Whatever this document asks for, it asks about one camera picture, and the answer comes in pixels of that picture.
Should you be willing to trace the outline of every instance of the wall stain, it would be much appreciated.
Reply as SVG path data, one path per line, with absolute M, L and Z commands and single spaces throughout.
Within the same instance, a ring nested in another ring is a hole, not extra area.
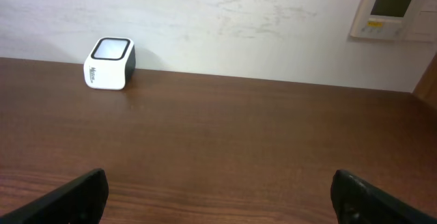
M 203 1 L 220 10 L 220 14 L 216 16 L 220 20 L 217 34 L 233 38 L 253 39 L 257 36 L 268 36 L 284 40 L 301 37 L 292 31 L 292 22 L 305 23 L 318 15 L 303 6 L 284 5 L 279 0 Z

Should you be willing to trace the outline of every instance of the wooden door frame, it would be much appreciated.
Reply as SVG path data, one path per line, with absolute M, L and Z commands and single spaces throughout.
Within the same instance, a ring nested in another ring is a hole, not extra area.
M 413 94 L 437 109 L 437 54 L 429 64 Z

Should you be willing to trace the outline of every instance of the white cube speaker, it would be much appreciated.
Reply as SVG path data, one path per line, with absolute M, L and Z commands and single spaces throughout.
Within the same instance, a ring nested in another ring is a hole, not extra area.
M 101 38 L 83 64 L 85 82 L 97 89 L 123 89 L 134 69 L 134 42 L 127 38 Z

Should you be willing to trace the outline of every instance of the wood grain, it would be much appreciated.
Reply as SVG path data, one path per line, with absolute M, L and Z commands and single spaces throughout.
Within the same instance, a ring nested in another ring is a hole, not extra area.
M 336 223 L 348 169 L 437 216 L 437 114 L 398 92 L 0 59 L 0 214 L 102 167 L 101 223 Z
M 414 95 L 437 109 L 437 55 L 414 89 Z

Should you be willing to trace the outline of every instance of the scuff mark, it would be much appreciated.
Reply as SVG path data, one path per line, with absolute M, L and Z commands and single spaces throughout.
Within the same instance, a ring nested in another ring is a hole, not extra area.
M 245 14 L 245 15 L 252 14 L 251 12 L 242 12 L 242 11 L 239 11 L 239 10 L 233 10 L 233 9 L 229 9 L 229 8 L 221 8 L 221 9 L 226 11 L 226 12 L 232 12 L 232 13 L 235 13 L 235 14 Z
M 307 10 L 305 10 L 302 6 L 296 8 L 296 7 L 287 7 L 284 9 L 288 9 L 291 12 L 298 12 L 298 13 L 303 13 L 306 14 L 308 16 L 317 16 L 317 12 L 309 12 Z
M 223 35 L 223 31 L 226 29 L 226 26 L 230 22 L 230 20 L 231 19 L 229 17 L 227 17 L 227 16 L 223 17 L 223 19 L 221 21 L 221 24 L 220 24 L 220 27 L 218 28 L 218 31 L 217 31 L 217 33 L 219 35 Z
M 269 27 L 271 25 L 272 25 L 271 23 L 263 23 L 259 27 L 264 28 L 264 27 Z
M 253 39 L 255 36 L 242 36 L 241 34 L 244 33 L 243 30 L 237 30 L 232 33 L 232 36 L 235 38 L 244 38 L 244 39 Z
M 240 2 L 240 1 L 241 0 L 225 0 L 225 1 L 222 1 L 222 2 L 215 3 L 215 6 L 226 5 L 226 4 L 229 4 L 229 3 L 236 3 L 236 2 Z
M 256 32 L 257 33 L 269 33 L 269 34 L 272 34 L 278 38 L 281 38 L 281 39 L 283 38 L 283 36 L 279 32 L 276 32 L 276 31 L 273 31 L 270 29 L 257 29 Z
M 369 191 L 367 187 L 360 181 L 360 179 L 355 178 L 354 176 L 349 176 L 349 178 L 351 178 L 353 181 L 355 181 L 355 183 L 357 183 L 361 187 L 360 190 L 365 192 Z

